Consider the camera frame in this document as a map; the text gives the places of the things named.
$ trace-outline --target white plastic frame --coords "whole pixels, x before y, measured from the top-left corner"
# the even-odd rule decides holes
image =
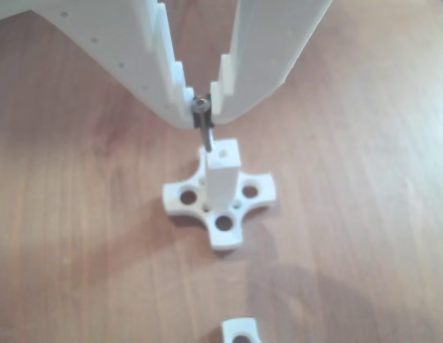
[[[214,122],[246,113],[285,80],[331,0],[238,0],[229,54],[210,86]],[[170,124],[191,128],[184,68],[156,0],[0,0],[0,19],[33,9]]]

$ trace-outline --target white plastic piece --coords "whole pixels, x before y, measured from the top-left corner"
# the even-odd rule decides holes
[[[211,83],[212,114],[225,124],[284,83],[332,0],[238,0],[230,52]]]
[[[276,200],[271,174],[251,175],[239,171],[241,159],[236,139],[214,142],[214,150],[206,153],[199,148],[199,168],[189,179],[163,186],[163,203],[169,216],[191,216],[207,228],[213,250],[240,247],[242,219],[257,207],[270,207]],[[245,187],[257,190],[254,197],[246,197]],[[182,194],[193,192],[196,200],[184,204]],[[231,221],[232,227],[220,228],[219,221]]]
[[[331,0],[238,0],[229,54],[211,83],[213,121],[230,122],[285,80]],[[0,0],[0,19],[33,9],[161,118],[192,128],[192,88],[156,0]]]
[[[261,343],[254,318],[235,318],[221,323],[223,343],[233,343],[236,337],[246,337],[251,343]]]

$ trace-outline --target wood grain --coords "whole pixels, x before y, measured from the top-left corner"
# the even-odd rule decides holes
[[[234,2],[166,2],[199,92]],[[215,134],[279,194],[223,255],[160,202],[198,133],[36,14],[0,21],[0,343],[220,342],[239,316],[269,343],[443,343],[443,1],[336,1],[285,85]]]

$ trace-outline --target circular hole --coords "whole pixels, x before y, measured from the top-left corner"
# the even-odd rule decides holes
[[[233,343],[251,343],[250,338],[245,336],[237,336],[233,339]]]
[[[242,206],[242,203],[239,200],[234,200],[233,202],[233,208],[240,209]]]
[[[233,227],[233,221],[228,216],[220,216],[215,221],[218,230],[228,231]]]
[[[182,204],[185,205],[194,204],[197,199],[198,197],[196,196],[196,193],[194,193],[193,191],[185,191],[182,194],[180,194],[180,201],[182,202]]]
[[[246,198],[251,199],[251,198],[254,198],[258,195],[258,189],[255,186],[245,186],[242,189],[242,194]]]

